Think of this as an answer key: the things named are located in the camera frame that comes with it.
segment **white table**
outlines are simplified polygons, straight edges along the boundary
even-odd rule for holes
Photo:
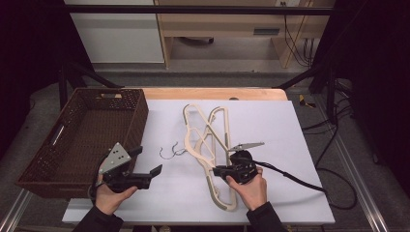
[[[150,109],[142,139],[143,152],[134,172],[147,173],[163,164],[162,173],[149,189],[139,190],[123,203],[116,216],[130,224],[149,225],[227,225],[247,224],[247,209],[239,196],[234,212],[218,208],[211,199],[202,166],[190,154],[173,159],[171,148],[183,148],[186,127],[183,108],[198,104],[205,114],[217,106],[227,106],[232,146],[239,143],[265,142],[249,149],[253,159],[277,168],[313,185],[321,186],[291,101],[212,101],[148,100]],[[279,173],[264,169],[268,182],[268,200],[280,220],[287,224],[334,223],[332,211],[322,192],[305,188]],[[227,185],[215,178],[221,192]],[[64,222],[78,223],[92,207],[88,199],[72,199]]]

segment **person's left hand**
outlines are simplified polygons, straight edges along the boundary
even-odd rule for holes
[[[96,207],[106,215],[112,215],[120,207],[121,203],[130,198],[137,190],[137,187],[131,187],[121,193],[113,192],[106,184],[97,188]]]

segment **sleeve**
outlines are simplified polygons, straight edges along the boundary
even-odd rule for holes
[[[93,206],[73,232],[118,232],[123,222],[119,217],[106,215],[96,206]]]
[[[268,201],[254,211],[248,211],[248,220],[256,232],[286,232],[272,204]]]

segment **aluminum rail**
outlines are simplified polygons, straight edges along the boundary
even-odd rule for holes
[[[318,103],[318,108],[320,112],[322,113],[323,117],[326,118],[327,114],[325,111],[325,103],[323,101],[323,98],[315,97],[315,101]],[[363,179],[358,168],[356,167],[355,163],[351,159],[350,154],[347,151],[347,148],[345,147],[341,136],[339,134],[336,134],[335,139],[336,139],[335,143],[338,149],[338,156],[344,167],[344,170],[349,176],[349,179],[353,187],[356,189],[356,192],[358,193],[359,201],[362,205],[362,209],[365,212],[365,215],[367,217],[368,223],[371,226],[371,229],[374,232],[388,232],[389,228],[387,227],[387,224],[385,220],[383,219],[383,216],[381,215],[379,209],[377,208],[377,205],[374,202],[374,199],[371,196],[370,191],[368,190],[366,186],[365,180]]]
[[[51,11],[86,14],[341,15],[346,10],[300,7],[47,5]]]
[[[28,203],[30,202],[33,193],[28,190],[22,189],[18,195],[12,208],[8,211],[6,216],[0,223],[0,232],[13,232],[20,221],[21,216],[24,213]]]

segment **black curtain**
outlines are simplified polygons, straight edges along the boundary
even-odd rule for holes
[[[331,16],[315,63],[331,59],[326,68],[351,80],[355,115],[374,155],[410,196],[410,1],[364,2],[337,1],[350,11]],[[334,53],[326,55],[343,31]],[[311,89],[321,90],[327,78],[317,75]]]
[[[1,159],[30,110],[30,95],[57,82],[64,63],[76,62],[91,71],[93,67],[70,14],[44,7],[63,0],[0,4]]]

